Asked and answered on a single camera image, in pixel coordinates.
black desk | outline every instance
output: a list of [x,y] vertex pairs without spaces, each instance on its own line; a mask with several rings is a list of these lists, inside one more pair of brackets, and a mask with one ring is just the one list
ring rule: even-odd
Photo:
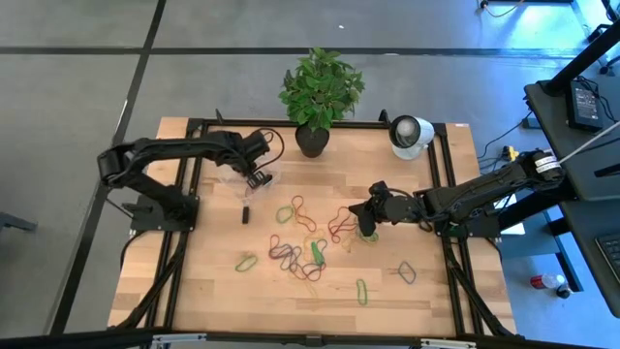
[[620,200],[565,202],[560,208],[607,306],[615,317],[620,318],[620,283],[594,241],[595,237],[620,231]]
[[[596,79],[602,96],[609,101],[616,119],[620,118],[620,100],[617,98],[620,91],[620,78],[602,77]],[[553,151],[559,158],[567,156],[580,145],[592,139],[592,134],[567,127],[566,100],[564,96],[549,97],[541,86],[530,84],[525,86],[525,93],[529,106],[541,124]],[[599,116],[604,121],[604,127],[612,125],[611,120],[603,114],[599,104]],[[620,137],[620,129],[601,137],[592,145],[605,143]],[[617,175],[595,177],[594,171],[620,162],[620,142],[605,147],[577,154],[562,167],[566,170],[575,194],[580,200],[620,199],[620,177]]]
[[[620,118],[620,100],[616,97],[620,91],[620,78],[601,77],[595,82],[599,84],[601,95],[608,99],[613,115],[616,119]],[[564,96],[549,97],[539,84],[525,86],[525,93],[528,105],[558,158],[565,157],[593,137],[566,125]],[[599,115],[605,128],[612,124],[611,120],[604,116],[603,110]],[[614,130],[591,146],[618,137],[620,130]],[[515,210],[512,212],[507,210],[500,215],[501,226],[502,222],[503,226],[506,226],[534,212],[559,204],[564,219],[553,222],[553,233],[573,233],[609,309],[616,317],[620,317],[620,283],[615,279],[594,238],[620,230],[620,175],[596,177],[594,171],[619,162],[620,142],[577,154],[562,164],[568,178],[563,188],[556,190],[552,196],[548,193],[534,193],[513,205]]]

black metal frame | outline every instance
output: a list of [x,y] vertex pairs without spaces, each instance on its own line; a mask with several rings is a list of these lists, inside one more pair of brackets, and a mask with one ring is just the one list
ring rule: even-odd
[[[219,111],[216,111],[217,117],[215,119],[189,119],[188,128],[186,131],[186,138],[192,137],[197,128],[201,130],[201,136],[205,135],[208,131],[208,127],[211,125],[218,126],[254,126],[254,127],[296,127],[297,125],[289,120],[240,120],[231,119],[225,120]],[[450,156],[450,145],[448,142],[448,134],[446,131],[446,125],[443,123],[434,123],[433,126],[437,130],[437,136],[440,140],[442,152],[444,155],[444,165],[446,167],[446,174],[449,185],[455,185],[455,178]],[[349,128],[349,129],[387,129],[388,122],[386,119],[381,119],[379,122],[359,122],[359,121],[343,121],[337,122],[333,126],[334,128]],[[432,177],[432,183],[434,187],[441,185],[440,174],[438,170],[437,154],[434,143],[430,143],[428,147],[429,155],[429,168]],[[181,160],[179,164],[179,171],[177,172],[177,179],[183,178],[186,171],[187,159]],[[197,159],[194,162],[194,168],[192,170],[192,178],[190,181],[190,193],[196,193],[198,189],[200,174],[202,168],[202,159]],[[177,185],[181,185],[181,180],[178,180]],[[180,287],[180,275],[183,269],[183,259],[185,249],[188,243],[189,232],[181,232],[179,243],[176,247],[175,256],[180,259],[176,261],[177,267],[172,272],[170,284],[170,295],[166,308],[166,317],[164,320],[164,327],[150,327],[144,329],[136,328],[117,328],[108,331],[93,332],[93,333],[70,333],[61,334],[55,333],[50,336],[37,336],[26,338],[13,338],[0,340],[0,346],[6,348],[67,348],[67,347],[90,347],[90,348],[125,348],[129,346],[139,345],[142,348],[148,347],[153,341],[158,340],[158,335],[163,334],[184,334],[187,332],[175,331],[172,329],[172,321],[176,304],[176,295]],[[162,270],[168,267],[171,262],[165,263],[167,255],[170,251],[171,234],[169,238],[164,238],[162,242],[162,248],[160,250],[160,258],[158,263],[158,273],[161,275]],[[459,242],[461,248],[461,261],[463,263],[463,270],[453,269],[453,262],[449,261],[448,255],[451,254],[454,261],[452,252],[452,242],[447,237],[442,237],[442,247],[446,258],[446,273],[449,281],[449,294],[452,311],[454,314],[454,327],[456,336],[451,340],[456,341],[469,341],[478,344],[479,348],[521,348],[524,346],[532,348],[548,348],[548,347],[567,347],[561,344],[538,342],[532,340],[526,340],[518,335],[510,335],[505,329],[501,327],[501,324],[497,322],[497,319],[492,316],[490,310],[484,304],[482,298],[476,294],[476,290],[473,286],[473,271],[471,269],[471,261],[469,260],[469,252],[467,251],[467,240]],[[162,268],[160,264],[166,264],[165,268]],[[472,314],[477,314],[476,309],[486,309],[486,319],[491,318],[491,323],[499,325],[499,331],[493,331],[497,328],[490,326],[493,334],[495,335],[507,335],[507,336],[487,336],[483,335],[481,324],[478,325],[480,333],[467,334],[464,330],[463,315],[460,307],[460,301],[458,296],[457,284],[455,277],[459,278],[461,285],[470,296],[470,306]],[[148,311],[151,314],[157,311],[157,302],[153,302]],[[154,315],[147,315],[147,324],[153,323]],[[474,329],[477,327],[476,322],[480,321],[473,315]],[[138,324],[139,319],[132,319],[130,321],[133,326]],[[414,347],[420,347],[421,345],[431,345],[434,341],[442,342],[445,338],[429,338],[419,336],[376,336],[376,335],[321,335],[321,334],[278,334],[278,333],[192,333],[191,337],[196,340],[209,340],[209,341],[240,341],[240,342],[274,342],[274,343],[296,343],[306,346],[324,346],[327,344],[365,344],[365,345],[411,345]],[[169,344],[164,344],[164,347],[170,347]]]

gray floor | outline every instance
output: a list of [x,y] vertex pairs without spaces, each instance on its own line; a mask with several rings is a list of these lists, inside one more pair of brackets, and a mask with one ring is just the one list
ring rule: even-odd
[[[3,1],[0,46],[139,47],[155,5],[155,0]],[[507,6],[495,5],[495,12]],[[598,2],[581,6],[590,25],[602,20],[593,17],[601,16],[597,6]],[[496,19],[477,13],[474,0],[394,0],[389,6],[372,0],[169,0],[155,46],[580,48],[582,24],[566,5],[528,5]],[[138,60],[135,56],[2,58],[0,210],[40,224],[34,234],[15,230],[0,234],[0,336],[8,337],[45,330],[94,189],[95,157],[109,145]],[[284,118],[285,109],[276,96],[285,69],[294,67],[295,59],[151,56],[127,139],[154,136],[161,116],[211,117],[215,108],[229,118]],[[567,63],[430,56],[344,59],[365,76],[367,90],[356,119],[374,120],[387,109],[391,115],[468,122],[479,153],[527,112],[521,100],[523,85],[552,77]],[[503,144],[521,149],[548,146],[541,132],[520,129],[490,151],[495,153]],[[122,192],[112,197],[121,202],[133,195]],[[127,218],[107,206],[69,331],[105,327],[127,230]],[[522,286],[531,272],[557,268],[554,260],[540,257],[505,262],[519,332],[535,339],[617,343],[620,338],[603,329],[617,329],[620,320],[605,313],[591,276],[585,282],[586,292],[566,301]],[[580,272],[588,280],[584,265]],[[584,304],[595,304],[596,313],[586,311]]]

small black object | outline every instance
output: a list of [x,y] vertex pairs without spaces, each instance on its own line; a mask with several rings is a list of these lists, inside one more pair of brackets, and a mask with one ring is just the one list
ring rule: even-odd
[[250,222],[250,207],[243,207],[243,216],[241,217],[241,223],[248,224]]
[[599,237],[596,242],[616,280],[620,282],[620,234]]
[[597,132],[603,128],[603,120],[599,117],[597,108],[597,97],[593,91],[578,81],[571,81],[565,96],[569,127],[588,132]]
[[555,290],[555,295],[564,300],[570,297],[571,293],[572,292],[571,292],[571,289],[569,288],[569,284],[561,285]]

white bottle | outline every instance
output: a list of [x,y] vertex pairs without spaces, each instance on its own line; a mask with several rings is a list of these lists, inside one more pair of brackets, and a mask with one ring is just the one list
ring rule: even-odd
[[538,290],[556,289],[566,282],[566,278],[560,274],[542,274],[533,276],[530,279],[532,287]]

